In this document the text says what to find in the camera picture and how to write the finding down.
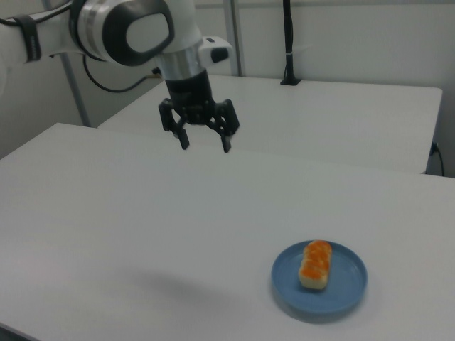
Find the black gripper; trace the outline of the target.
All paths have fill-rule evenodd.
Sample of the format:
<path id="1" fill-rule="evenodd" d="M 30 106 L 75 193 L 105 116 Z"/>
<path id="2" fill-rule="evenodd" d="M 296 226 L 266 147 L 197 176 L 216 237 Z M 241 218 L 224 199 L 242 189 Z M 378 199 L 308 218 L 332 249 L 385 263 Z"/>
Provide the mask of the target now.
<path id="1" fill-rule="evenodd" d="M 202 71 L 184 80 L 166 80 L 171 99 L 159 105 L 159 114 L 164 131 L 170 131 L 180 142 L 182 149 L 190 146 L 184 126 L 207 125 L 219 136 L 225 153 L 231 149 L 231 139 L 240 128 L 233 103 L 227 99 L 215 103 L 208 73 Z M 173 110 L 180 116 L 176 121 Z"/>

